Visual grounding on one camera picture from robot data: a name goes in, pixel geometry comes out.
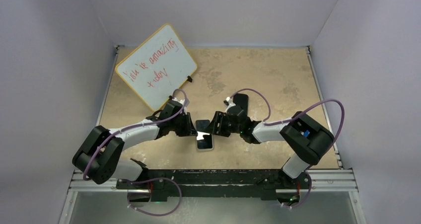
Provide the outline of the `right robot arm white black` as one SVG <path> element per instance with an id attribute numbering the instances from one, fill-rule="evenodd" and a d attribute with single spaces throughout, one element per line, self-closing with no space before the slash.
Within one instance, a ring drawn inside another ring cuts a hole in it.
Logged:
<path id="1" fill-rule="evenodd" d="M 205 132 L 222 137 L 239 134 L 249 144 L 285 141 L 294 151 L 279 174 L 279 182 L 286 188 L 296 184 L 299 175 L 309 167 L 317 165 L 336 140 L 332 132 L 303 111 L 287 120 L 268 124 L 252 120 L 239 105 L 226 112 L 215 112 Z"/>

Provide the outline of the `black phone case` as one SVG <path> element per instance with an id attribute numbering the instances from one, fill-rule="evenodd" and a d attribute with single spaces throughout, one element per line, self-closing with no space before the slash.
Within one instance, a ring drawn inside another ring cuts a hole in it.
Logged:
<path id="1" fill-rule="evenodd" d="M 243 93 L 237 93 L 233 96 L 233 103 L 235 105 L 240 106 L 245 113 L 248 113 L 248 107 L 249 107 L 249 96 L 247 94 Z"/>

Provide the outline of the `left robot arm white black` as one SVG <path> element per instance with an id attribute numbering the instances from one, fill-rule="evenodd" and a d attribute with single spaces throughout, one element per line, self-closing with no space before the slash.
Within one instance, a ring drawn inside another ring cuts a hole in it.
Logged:
<path id="1" fill-rule="evenodd" d="M 72 158 L 72 164 L 83 172 L 84 180 L 102 184 L 110 178 L 126 179 L 137 189 L 147 185 L 146 165 L 137 160 L 123 161 L 122 151 L 147 141 L 160 139 L 170 132 L 179 137 L 195 137 L 186 99 L 173 98 L 162 110 L 142 121 L 117 129 L 94 127 Z"/>

